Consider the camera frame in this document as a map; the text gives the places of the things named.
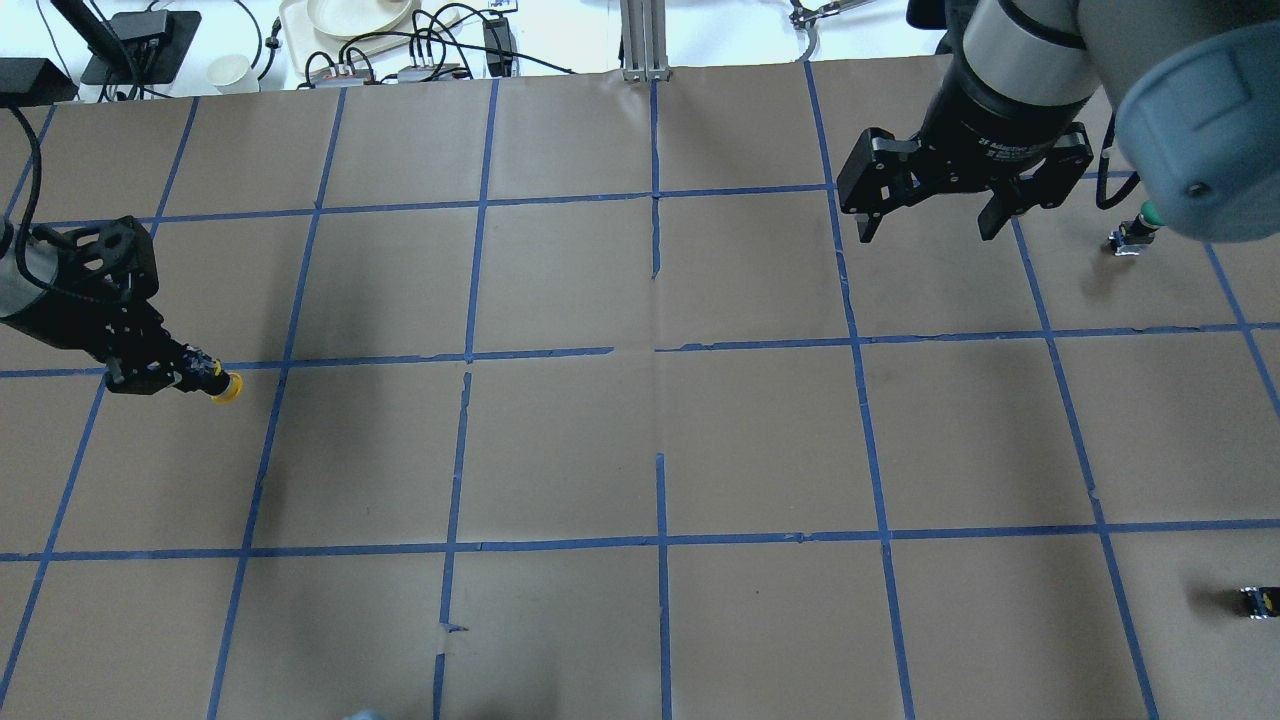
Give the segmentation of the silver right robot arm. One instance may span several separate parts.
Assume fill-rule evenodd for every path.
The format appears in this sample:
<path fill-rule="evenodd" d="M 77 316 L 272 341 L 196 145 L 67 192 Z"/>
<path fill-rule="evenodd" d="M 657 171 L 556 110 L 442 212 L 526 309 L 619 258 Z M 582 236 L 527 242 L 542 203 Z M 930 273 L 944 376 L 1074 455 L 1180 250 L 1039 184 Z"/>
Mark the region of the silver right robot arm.
<path fill-rule="evenodd" d="M 989 192 L 983 240 L 1062 202 L 1093 156 L 1076 118 L 1097 92 L 1167 228 L 1277 233 L 1275 1 L 911 1 L 908 23 L 942 29 L 951 61 L 913 137 L 865 129 L 838 173 L 861 242 L 942 193 Z"/>

